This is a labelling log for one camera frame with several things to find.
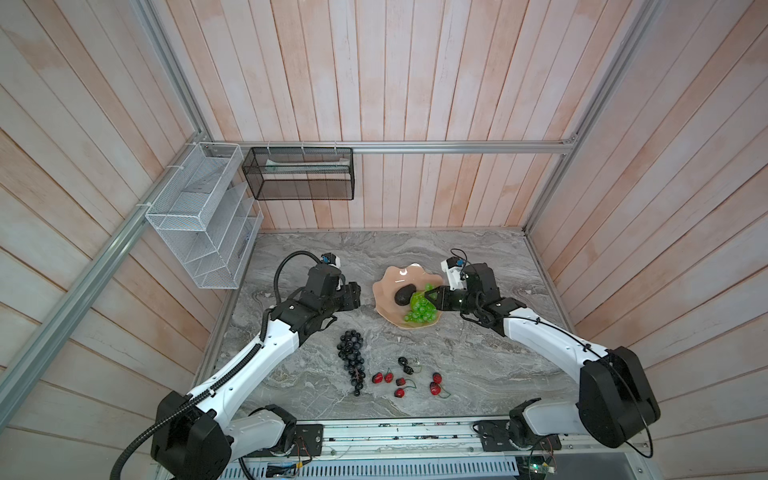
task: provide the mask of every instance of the dark grape bunch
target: dark grape bunch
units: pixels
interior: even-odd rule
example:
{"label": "dark grape bunch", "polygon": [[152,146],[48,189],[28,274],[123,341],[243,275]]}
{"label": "dark grape bunch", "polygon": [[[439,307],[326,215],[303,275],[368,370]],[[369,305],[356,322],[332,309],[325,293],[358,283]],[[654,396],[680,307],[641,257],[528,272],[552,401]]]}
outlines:
{"label": "dark grape bunch", "polygon": [[352,386],[355,388],[354,396],[360,396],[360,390],[365,386],[366,361],[360,355],[362,348],[362,333],[357,330],[347,330],[339,338],[341,343],[336,346],[339,350],[339,358],[344,361],[344,368],[349,372]]}

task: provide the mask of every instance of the black wire basket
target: black wire basket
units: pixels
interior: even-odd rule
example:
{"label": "black wire basket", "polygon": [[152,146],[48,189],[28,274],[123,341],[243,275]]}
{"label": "black wire basket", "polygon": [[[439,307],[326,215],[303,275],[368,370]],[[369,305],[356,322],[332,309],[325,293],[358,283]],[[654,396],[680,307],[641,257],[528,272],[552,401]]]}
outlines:
{"label": "black wire basket", "polygon": [[257,200],[353,200],[351,148],[252,147],[243,173]]}

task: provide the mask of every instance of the gray marble countertop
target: gray marble countertop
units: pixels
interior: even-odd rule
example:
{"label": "gray marble countertop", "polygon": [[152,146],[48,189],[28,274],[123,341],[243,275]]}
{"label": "gray marble countertop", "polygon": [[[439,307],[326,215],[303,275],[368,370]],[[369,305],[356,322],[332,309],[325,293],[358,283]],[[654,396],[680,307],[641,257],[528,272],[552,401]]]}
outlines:
{"label": "gray marble countertop", "polygon": [[[267,233],[259,236],[230,325],[224,335],[217,368],[258,334],[263,309],[274,301],[272,280],[280,261],[294,250],[316,255],[333,252],[341,258],[348,281],[362,288],[360,309],[338,314],[328,330],[312,335],[276,367],[249,396],[239,415],[275,403],[298,419],[369,419],[393,417],[505,415],[527,399],[541,396],[576,400],[575,382],[549,361],[520,343],[489,329],[442,314],[423,329],[400,329],[374,310],[372,285],[388,266],[419,263],[442,273],[440,262],[453,247],[466,251],[470,262],[487,263],[503,296],[514,296],[543,317],[563,325],[521,233],[515,230],[403,232]],[[285,295],[306,282],[311,260],[292,259],[280,278]],[[336,344],[346,330],[365,338],[366,387],[355,397],[349,374],[337,356]],[[422,370],[402,372],[400,356],[418,359]],[[376,372],[391,369],[395,378],[409,377],[417,389],[394,397],[395,383],[370,382]],[[433,372],[440,372],[447,399],[429,393]]]}

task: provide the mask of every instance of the white wire mesh basket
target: white wire mesh basket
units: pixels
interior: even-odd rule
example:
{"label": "white wire mesh basket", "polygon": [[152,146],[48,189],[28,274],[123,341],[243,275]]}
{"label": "white wire mesh basket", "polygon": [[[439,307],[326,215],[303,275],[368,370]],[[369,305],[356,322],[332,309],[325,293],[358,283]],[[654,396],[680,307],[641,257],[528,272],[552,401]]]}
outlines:
{"label": "white wire mesh basket", "polygon": [[247,182],[227,189],[242,161],[236,144],[196,145],[146,215],[200,288],[240,285],[264,218]]}
{"label": "white wire mesh basket", "polygon": [[242,163],[240,145],[195,145],[152,203],[147,219],[157,230],[206,230]]}

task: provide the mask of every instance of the wooden wall panel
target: wooden wall panel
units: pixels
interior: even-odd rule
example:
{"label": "wooden wall panel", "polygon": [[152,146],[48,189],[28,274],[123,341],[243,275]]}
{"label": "wooden wall panel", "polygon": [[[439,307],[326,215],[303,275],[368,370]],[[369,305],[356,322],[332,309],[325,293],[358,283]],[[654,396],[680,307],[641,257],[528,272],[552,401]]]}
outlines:
{"label": "wooden wall panel", "polygon": [[[194,127],[126,2],[3,2],[0,61],[5,370]],[[5,476],[107,476],[189,388],[221,304],[147,232],[0,435]]]}
{"label": "wooden wall panel", "polygon": [[665,478],[768,472],[767,26],[667,4],[531,232],[577,332],[646,368]]}
{"label": "wooden wall panel", "polygon": [[[229,141],[569,137],[642,3],[154,2]],[[518,227],[558,158],[361,155],[355,200],[266,202],[264,228]]]}

